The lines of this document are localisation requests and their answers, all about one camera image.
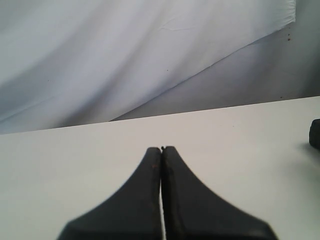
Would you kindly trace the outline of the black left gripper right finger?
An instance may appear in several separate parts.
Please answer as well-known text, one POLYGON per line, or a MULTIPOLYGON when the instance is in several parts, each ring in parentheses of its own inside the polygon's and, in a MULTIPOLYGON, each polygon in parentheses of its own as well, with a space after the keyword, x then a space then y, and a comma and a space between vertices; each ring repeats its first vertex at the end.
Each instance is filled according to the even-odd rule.
POLYGON ((168 240, 277 239, 268 223, 202 183, 173 146, 162 148, 161 194, 168 240))

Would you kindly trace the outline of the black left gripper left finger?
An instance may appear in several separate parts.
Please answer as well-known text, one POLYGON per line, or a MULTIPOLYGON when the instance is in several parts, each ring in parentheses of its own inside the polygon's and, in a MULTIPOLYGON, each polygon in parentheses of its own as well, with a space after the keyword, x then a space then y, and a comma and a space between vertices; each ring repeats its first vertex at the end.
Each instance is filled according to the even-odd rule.
POLYGON ((69 221, 60 240, 161 240, 161 150, 149 147, 130 178, 106 201, 69 221))

